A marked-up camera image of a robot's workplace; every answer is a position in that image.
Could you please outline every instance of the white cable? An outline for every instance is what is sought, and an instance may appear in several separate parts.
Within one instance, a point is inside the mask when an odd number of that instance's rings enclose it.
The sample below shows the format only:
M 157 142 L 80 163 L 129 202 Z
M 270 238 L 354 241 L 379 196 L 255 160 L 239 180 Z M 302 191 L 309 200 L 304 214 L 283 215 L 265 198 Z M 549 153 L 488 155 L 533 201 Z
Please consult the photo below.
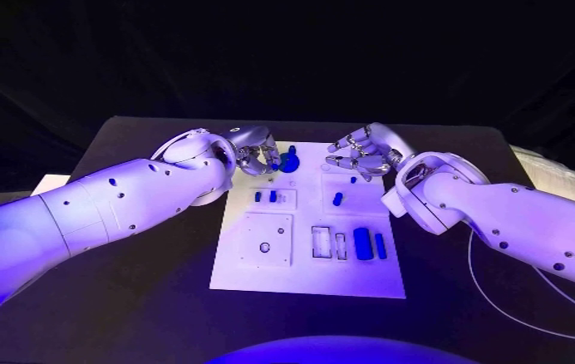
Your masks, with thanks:
M 469 265 L 469 273 L 471 273 L 471 278 L 472 278 L 472 282 L 475 283 L 475 287 L 478 289 L 478 292 L 481 293 L 482 297 L 485 298 L 485 300 L 488 301 L 488 304 L 491 304 L 491 306 L 495 308 L 495 310 L 507 317 L 510 318 L 513 321 L 518 322 L 521 325 L 524 325 L 528 328 L 536 329 L 540 332 L 549 333 L 550 335 L 554 335 L 557 337 L 566 337 L 567 339 L 575 339 L 573 335 L 564 335 L 563 333 L 559 332 L 553 332 L 549 331 L 547 329 L 541 329 L 540 327 L 536 327 L 534 325 L 527 324 L 524 321 L 518 320 L 517 318 L 514 318 L 510 314 L 507 314 L 497 306 L 495 304 L 491 302 L 491 299 L 487 297 L 485 293 L 482 292 L 481 286 L 477 282 L 475 279 L 475 274 L 472 273 L 472 265 L 471 265 L 471 242 L 472 242 L 472 234 L 474 232 L 471 231 L 471 235 L 469 235 L 469 244 L 468 244 L 468 248 L 466 248 L 466 263 Z
M 570 302 L 575 304 L 575 299 L 557 288 L 557 285 L 554 285 L 554 283 L 547 279 L 547 277 L 544 277 L 544 274 L 541 273 L 541 270 L 537 267 L 533 267 L 533 269 L 536 270 L 536 273 L 538 274 L 538 276 L 541 277 L 541 279 L 544 280 L 544 282 L 550 285 L 550 287 L 557 291 L 557 294 Z

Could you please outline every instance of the dark curtain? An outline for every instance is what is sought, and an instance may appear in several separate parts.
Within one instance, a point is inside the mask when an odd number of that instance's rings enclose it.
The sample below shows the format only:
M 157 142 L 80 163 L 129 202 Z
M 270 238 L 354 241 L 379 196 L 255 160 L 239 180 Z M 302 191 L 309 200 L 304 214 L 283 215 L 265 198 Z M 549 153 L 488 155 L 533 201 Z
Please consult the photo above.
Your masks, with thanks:
M 105 120 L 489 125 L 575 165 L 573 0 L 0 0 L 2 188 Z

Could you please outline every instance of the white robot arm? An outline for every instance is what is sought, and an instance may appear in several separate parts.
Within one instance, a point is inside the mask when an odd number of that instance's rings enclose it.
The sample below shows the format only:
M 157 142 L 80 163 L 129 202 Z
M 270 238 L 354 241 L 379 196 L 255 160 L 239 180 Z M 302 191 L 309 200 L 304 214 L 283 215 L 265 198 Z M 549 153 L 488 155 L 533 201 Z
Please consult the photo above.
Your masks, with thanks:
M 63 260 L 216 200 L 232 187 L 236 165 L 262 175 L 279 162 L 266 127 L 234 128 L 221 136 L 197 129 L 177 135 L 149 160 L 0 206 L 0 304 Z
M 351 146 L 351 158 L 325 161 L 357 169 L 368 180 L 392 168 L 394 187 L 381 197 L 394 217 L 410 215 L 439 235 L 464 221 L 485 244 L 524 263 L 575 281 L 575 202 L 517 184 L 489 184 L 475 166 L 451 153 L 415 155 L 379 123 L 328 148 Z

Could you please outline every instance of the black table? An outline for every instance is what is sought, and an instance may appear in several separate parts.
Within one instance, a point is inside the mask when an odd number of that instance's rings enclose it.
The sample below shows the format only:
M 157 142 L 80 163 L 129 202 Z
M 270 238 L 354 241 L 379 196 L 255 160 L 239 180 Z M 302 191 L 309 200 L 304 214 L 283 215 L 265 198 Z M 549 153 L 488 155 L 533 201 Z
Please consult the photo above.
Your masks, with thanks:
M 149 157 L 184 130 L 207 127 L 219 132 L 247 124 L 268 125 L 276 140 L 324 142 L 361 126 L 115 117 L 72 179 Z M 419 151 L 462 155 L 491 182 L 530 185 L 497 130 L 393 128 Z M 386 337 L 484 363 L 575 361 L 575 341 L 508 320 L 479 296 L 466 268 L 469 230 L 462 224 L 436 237 L 407 216 L 392 219 L 406 300 L 208 290 L 223 207 L 224 196 L 51 270 L 0 308 L 0 362 L 203 362 L 240 347 L 308 335 Z M 477 239 L 472 263 L 498 306 L 523 321 L 575 335 L 575 306 L 530 266 Z M 553 281 L 575 296 L 572 284 Z

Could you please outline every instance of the white square board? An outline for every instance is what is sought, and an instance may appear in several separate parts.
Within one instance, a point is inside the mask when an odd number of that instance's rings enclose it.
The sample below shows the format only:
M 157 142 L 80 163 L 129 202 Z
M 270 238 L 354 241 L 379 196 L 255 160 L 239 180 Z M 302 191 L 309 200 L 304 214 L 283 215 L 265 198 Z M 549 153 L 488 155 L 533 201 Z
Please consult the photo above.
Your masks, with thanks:
M 404 298 L 380 179 L 366 183 L 357 172 L 327 165 L 330 144 L 278 141 L 279 151 L 286 152 L 291 145 L 299 158 L 294 173 L 250 177 L 236 171 L 233 175 L 208 288 Z M 335 192 L 344 196 L 338 206 Z M 330 258 L 312 257 L 312 227 L 330 228 Z M 368 229 L 371 260 L 357 259 L 357 228 Z M 383 237 L 384 259 L 379 259 L 374 234 Z M 345 260 L 337 259 L 341 239 Z

